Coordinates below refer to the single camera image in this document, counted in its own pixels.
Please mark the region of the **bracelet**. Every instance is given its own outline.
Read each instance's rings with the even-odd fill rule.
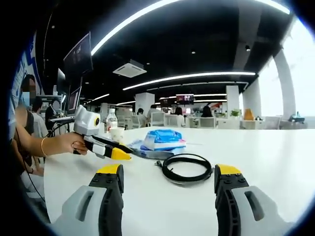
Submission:
[[[44,150],[43,150],[43,142],[44,142],[45,139],[47,139],[47,137],[43,138],[42,141],[41,141],[41,144],[40,144],[41,152],[44,154],[44,157],[47,156],[47,155],[44,153]]]

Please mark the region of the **paper cup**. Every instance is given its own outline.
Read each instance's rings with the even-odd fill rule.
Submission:
[[[110,136],[113,141],[121,143],[124,139],[125,128],[122,127],[112,127],[110,128]]]

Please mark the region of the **black ceiling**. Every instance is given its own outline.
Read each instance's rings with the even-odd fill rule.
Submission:
[[[45,41],[45,71],[42,82],[47,93],[56,84],[57,68],[69,50],[91,31],[92,48],[116,25],[157,0],[62,2],[52,13]],[[82,96],[101,102],[132,101],[147,89],[186,83],[204,83],[150,90],[159,97],[177,93],[225,93],[226,84],[251,83],[256,77],[198,77],[152,84],[123,91],[138,83],[211,71],[259,72],[279,48],[292,14],[251,0],[181,0],[156,9],[123,28],[93,55],[94,70],[84,78]],[[40,54],[47,22],[38,31]],[[245,45],[251,51],[246,52]],[[147,73],[127,78],[112,71],[130,59],[144,65]]]

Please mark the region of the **table surface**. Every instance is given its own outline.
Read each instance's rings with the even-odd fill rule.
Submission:
[[[157,127],[127,130],[124,142],[143,139]],[[209,130],[173,128],[187,141],[186,151],[207,158],[211,164],[240,169],[250,185],[269,195],[285,221],[296,222],[315,193],[315,130]],[[132,156],[119,161],[125,172],[123,236],[208,236],[218,231],[214,176],[192,187],[172,184],[154,160]],[[81,185],[89,185],[95,172],[118,161],[86,156],[54,155],[46,159],[44,186],[47,211],[53,223],[62,205]],[[191,176],[202,167],[178,163],[174,172]]]

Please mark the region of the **water bottle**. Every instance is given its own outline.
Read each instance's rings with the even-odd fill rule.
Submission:
[[[109,114],[106,118],[106,126],[107,126],[107,132],[109,132],[109,129],[111,127],[117,127],[118,126],[118,120],[115,115],[115,108],[109,109]]]

